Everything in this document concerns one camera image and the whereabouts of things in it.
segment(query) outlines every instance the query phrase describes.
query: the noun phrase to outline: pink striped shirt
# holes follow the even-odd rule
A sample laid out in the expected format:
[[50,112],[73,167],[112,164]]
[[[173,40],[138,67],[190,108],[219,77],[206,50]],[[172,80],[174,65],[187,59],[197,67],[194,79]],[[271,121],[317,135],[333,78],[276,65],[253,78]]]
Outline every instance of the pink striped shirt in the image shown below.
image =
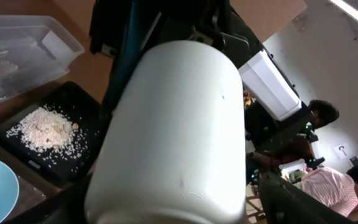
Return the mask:
[[328,167],[306,174],[296,186],[345,217],[358,205],[352,177]]

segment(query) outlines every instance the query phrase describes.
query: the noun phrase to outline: white plastic container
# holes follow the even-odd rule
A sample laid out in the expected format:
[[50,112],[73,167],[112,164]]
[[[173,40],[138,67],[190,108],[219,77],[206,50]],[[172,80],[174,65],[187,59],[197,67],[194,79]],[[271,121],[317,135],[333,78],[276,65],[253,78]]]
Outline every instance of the white plastic container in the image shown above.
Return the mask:
[[0,60],[17,67],[0,73],[0,101],[68,73],[82,45],[50,16],[0,16]]
[[114,112],[85,200],[89,223],[235,223],[246,196],[242,83],[220,51],[158,45]]
[[242,81],[272,118],[283,121],[302,108],[302,101],[261,50],[240,69]]

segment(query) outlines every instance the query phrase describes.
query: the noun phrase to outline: fluorescent light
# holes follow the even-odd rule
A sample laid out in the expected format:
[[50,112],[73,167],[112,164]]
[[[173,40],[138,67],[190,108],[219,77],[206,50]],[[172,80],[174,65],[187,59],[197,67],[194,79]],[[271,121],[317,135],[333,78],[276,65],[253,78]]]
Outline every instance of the fluorescent light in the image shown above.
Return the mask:
[[353,8],[343,0],[330,0],[330,1],[358,22],[358,11],[355,8]]

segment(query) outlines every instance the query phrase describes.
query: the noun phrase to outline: transparent container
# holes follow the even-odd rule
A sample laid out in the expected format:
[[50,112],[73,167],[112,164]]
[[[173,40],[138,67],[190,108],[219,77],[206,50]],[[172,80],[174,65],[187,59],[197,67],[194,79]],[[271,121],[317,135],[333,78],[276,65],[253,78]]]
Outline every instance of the transparent container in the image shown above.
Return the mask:
[[50,16],[0,16],[0,102],[68,73],[83,52]]

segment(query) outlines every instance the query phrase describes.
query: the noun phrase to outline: bowl rim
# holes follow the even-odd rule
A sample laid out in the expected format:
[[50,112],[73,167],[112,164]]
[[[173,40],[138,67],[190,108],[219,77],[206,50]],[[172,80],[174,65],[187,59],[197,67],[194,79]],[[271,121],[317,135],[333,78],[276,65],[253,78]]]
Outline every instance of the bowl rim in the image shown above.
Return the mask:
[[8,165],[6,165],[4,162],[0,161],[0,164],[5,166],[10,171],[10,173],[15,177],[14,179],[15,179],[15,183],[17,186],[16,198],[14,200],[12,208],[9,210],[9,212],[4,217],[1,218],[1,220],[0,220],[0,223],[1,223],[2,221],[4,221],[6,219],[6,217],[12,212],[13,208],[16,206],[17,200],[19,199],[20,187],[19,187],[19,180],[17,179],[15,172],[13,172],[13,170]]

